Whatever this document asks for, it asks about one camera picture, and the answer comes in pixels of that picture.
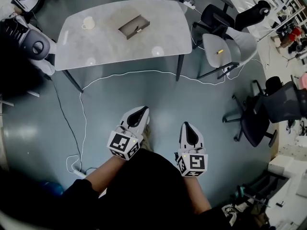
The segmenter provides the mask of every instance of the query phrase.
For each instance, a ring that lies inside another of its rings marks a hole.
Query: black mesh chair
[[[260,90],[260,98],[254,107],[254,113],[257,114],[259,108],[264,106],[268,117],[272,123],[279,123],[287,120],[299,120],[307,114],[307,90],[298,90],[295,83],[290,81],[284,86],[273,87],[271,84],[273,78],[267,80],[266,91],[263,93],[257,81]]]
[[[248,97],[245,101],[245,106],[241,105],[235,95],[233,95],[232,98],[236,100],[236,103],[238,104],[242,116],[240,118],[232,120],[228,120],[224,116],[223,123],[241,123],[240,133],[239,135],[234,137],[234,140],[240,141],[242,134],[244,133],[246,139],[251,143],[251,145],[256,147],[266,136],[271,139],[269,142],[269,147],[272,147],[277,138],[277,130],[275,130],[273,134],[267,132],[270,125],[270,121],[263,105],[259,108],[259,111],[256,114],[254,113],[254,106],[256,105],[260,97]]]
[[[234,20],[226,13],[228,7],[233,8],[233,5],[226,0],[221,1],[224,3],[223,10],[209,4],[201,15],[201,21],[205,23],[205,25],[194,22],[193,27],[195,28],[199,26],[204,28],[209,33],[212,33],[213,31],[216,31],[220,25],[224,25],[241,32],[245,27],[255,25],[263,21],[265,16],[267,16],[271,10],[268,2],[260,0],[258,4],[252,8],[239,13]]]

